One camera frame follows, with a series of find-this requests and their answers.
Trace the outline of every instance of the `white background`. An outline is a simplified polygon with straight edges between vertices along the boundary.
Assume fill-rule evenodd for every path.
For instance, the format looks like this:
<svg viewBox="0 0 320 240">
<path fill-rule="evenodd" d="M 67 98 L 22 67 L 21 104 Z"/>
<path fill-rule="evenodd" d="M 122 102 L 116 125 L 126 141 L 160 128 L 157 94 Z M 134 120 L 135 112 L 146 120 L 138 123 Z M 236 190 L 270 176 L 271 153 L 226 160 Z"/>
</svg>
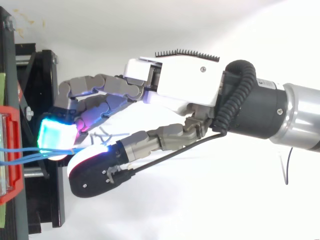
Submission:
<svg viewBox="0 0 320 240">
<path fill-rule="evenodd" d="M 16 42 L 35 42 L 38 50 L 59 56 L 60 82 L 121 74 L 130 58 L 187 48 L 221 56 L 221 69 L 245 59 L 259 78 L 319 89 L 318 2 L 7 0 L 1 5 L 17 19 L 23 38 L 17 32 Z M 165 108 L 137 103 L 104 127 L 134 133 L 183 121 Z M 73 196 L 65 176 L 65 224 L 58 229 L 43 224 L 43 233 L 30 239 L 320 239 L 320 155 L 294 149 L 286 186 L 280 156 L 285 162 L 288 153 L 288 147 L 268 140 L 229 134 L 89 199 Z"/>
</svg>

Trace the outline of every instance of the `metal rod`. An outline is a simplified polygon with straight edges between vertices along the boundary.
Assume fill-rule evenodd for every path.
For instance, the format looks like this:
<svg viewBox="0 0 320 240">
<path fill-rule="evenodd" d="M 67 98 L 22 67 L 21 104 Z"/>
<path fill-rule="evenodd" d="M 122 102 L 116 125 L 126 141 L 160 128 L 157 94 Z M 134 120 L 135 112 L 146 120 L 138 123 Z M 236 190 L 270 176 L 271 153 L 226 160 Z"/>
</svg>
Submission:
<svg viewBox="0 0 320 240">
<path fill-rule="evenodd" d="M 16 56 L 15 57 L 15 64 L 17 66 L 27 66 L 29 64 L 29 60 L 31 58 L 31 55 L 27 56 Z"/>
<path fill-rule="evenodd" d="M 39 177 L 43 177 L 43 176 L 44 176 L 44 173 L 42 172 L 42 170 L 39 166 L 24 168 L 24 177 L 25 178 L 39 178 Z"/>
<path fill-rule="evenodd" d="M 17 66 L 26 66 L 26 65 L 28 65 L 28 63 L 29 63 L 29 60 L 17 60 L 17 61 L 15 61 L 15 64 Z"/>
</svg>

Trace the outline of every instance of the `black cable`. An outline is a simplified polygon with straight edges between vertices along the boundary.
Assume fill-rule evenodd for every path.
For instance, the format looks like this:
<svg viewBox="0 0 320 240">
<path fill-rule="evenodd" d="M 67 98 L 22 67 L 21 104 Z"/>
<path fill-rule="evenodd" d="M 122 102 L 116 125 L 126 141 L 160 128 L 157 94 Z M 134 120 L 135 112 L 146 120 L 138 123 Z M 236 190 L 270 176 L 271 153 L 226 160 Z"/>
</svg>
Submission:
<svg viewBox="0 0 320 240">
<path fill-rule="evenodd" d="M 292 147 L 290 149 L 290 152 L 289 152 L 289 156 L 288 156 L 288 160 L 286 161 L 286 176 L 285 176 L 285 185 L 288 185 L 289 184 L 289 161 L 290 161 L 290 157 L 291 157 L 291 153 L 292 153 L 292 150 L 294 148 Z"/>
<path fill-rule="evenodd" d="M 225 67 L 225 70 L 233 74 L 241 75 L 239 85 L 218 110 L 213 122 L 213 125 L 215 126 L 214 129 L 217 129 L 213 129 L 215 132 L 227 135 L 230 128 L 230 122 L 239 112 L 241 105 L 249 96 L 255 82 L 257 81 L 257 77 L 255 67 L 245 60 L 233 61 Z"/>
<path fill-rule="evenodd" d="M 150 167 L 152 167 L 152 166 L 154 166 L 154 165 L 156 165 L 156 164 L 158 164 L 158 163 L 161 163 L 161 162 L 163 162 L 163 161 L 165 161 L 165 160 L 168 160 L 168 159 L 170 159 L 170 158 L 173 158 L 173 157 L 175 157 L 175 156 L 177 156 L 177 155 L 179 155 L 179 154 L 181 154 L 181 153 L 184 153 L 185 151 L 187 151 L 187 150 L 189 150 L 189 149 L 192 149 L 192 148 L 194 148 L 194 147 L 196 147 L 196 146 L 198 146 L 198 145 L 200 145 L 200 144 L 203 144 L 203 143 L 208 142 L 208 141 L 213 140 L 213 139 L 222 138 L 222 137 L 224 137 L 224 136 L 225 136 L 225 135 L 222 134 L 222 133 L 219 133 L 219 134 L 216 134 L 216 135 L 212 135 L 212 136 L 208 136 L 208 137 L 206 137 L 206 138 L 204 138 L 204 139 L 201 139 L 201 140 L 199 140 L 199 141 L 196 141 L 196 142 L 194 142 L 194 143 L 191 143 L 190 145 L 185 146 L 184 148 L 181 148 L 181 149 L 179 149 L 179 150 L 177 150 L 177 151 L 174 151 L 174 152 L 172 152 L 172 153 L 170 153 L 170 154 L 168 154 L 168 155 L 165 155 L 165 156 L 163 156 L 163 157 L 160 157 L 160 158 L 158 158 L 157 160 L 154 160 L 154 161 L 149 162 L 149 163 L 147 163 L 147 164 L 145 164 L 145 165 L 143 165 L 143 166 L 140 166 L 140 167 L 138 167 L 138 168 L 136 168 L 136 169 L 134 170 L 134 173 L 138 173 L 138 172 L 140 172 L 140 171 L 142 171 L 142 170 L 145 170 L 145 169 L 147 169 L 147 168 L 150 168 Z"/>
</svg>

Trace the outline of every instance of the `cyan light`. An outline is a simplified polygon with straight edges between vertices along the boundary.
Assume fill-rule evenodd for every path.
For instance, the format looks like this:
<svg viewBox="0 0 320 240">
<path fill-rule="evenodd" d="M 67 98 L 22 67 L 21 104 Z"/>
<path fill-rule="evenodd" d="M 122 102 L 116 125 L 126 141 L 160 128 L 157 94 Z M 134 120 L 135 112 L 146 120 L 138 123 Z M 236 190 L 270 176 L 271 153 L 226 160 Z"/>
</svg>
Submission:
<svg viewBox="0 0 320 240">
<path fill-rule="evenodd" d="M 69 150 L 73 148 L 77 137 L 77 126 L 67 125 L 49 118 L 41 122 L 37 144 L 42 149 Z M 66 155 L 49 157 L 50 160 L 61 160 Z"/>
</svg>

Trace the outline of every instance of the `screw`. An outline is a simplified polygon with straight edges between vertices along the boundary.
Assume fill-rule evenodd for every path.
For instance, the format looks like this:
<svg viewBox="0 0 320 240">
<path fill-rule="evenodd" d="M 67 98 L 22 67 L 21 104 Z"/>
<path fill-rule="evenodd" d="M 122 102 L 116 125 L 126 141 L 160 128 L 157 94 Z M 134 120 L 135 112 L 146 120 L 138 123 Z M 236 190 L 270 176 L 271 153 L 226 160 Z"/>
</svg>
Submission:
<svg viewBox="0 0 320 240">
<path fill-rule="evenodd" d="M 3 21 L 3 26 L 10 32 L 15 31 L 17 27 L 16 19 L 13 16 L 7 16 Z"/>
<path fill-rule="evenodd" d="M 279 109 L 276 111 L 276 113 L 277 113 L 278 115 L 282 115 L 282 114 L 284 113 L 284 111 L 283 111 L 281 108 L 279 108 Z"/>
<path fill-rule="evenodd" d="M 25 117 L 28 121 L 30 121 L 32 119 L 32 117 L 34 116 L 34 112 L 31 110 L 31 108 L 29 106 L 27 106 L 25 108 Z"/>
<path fill-rule="evenodd" d="M 58 58 L 57 55 L 54 55 L 54 56 L 52 57 L 52 63 L 53 63 L 54 65 L 57 65 L 57 64 L 59 63 L 59 58 Z"/>
</svg>

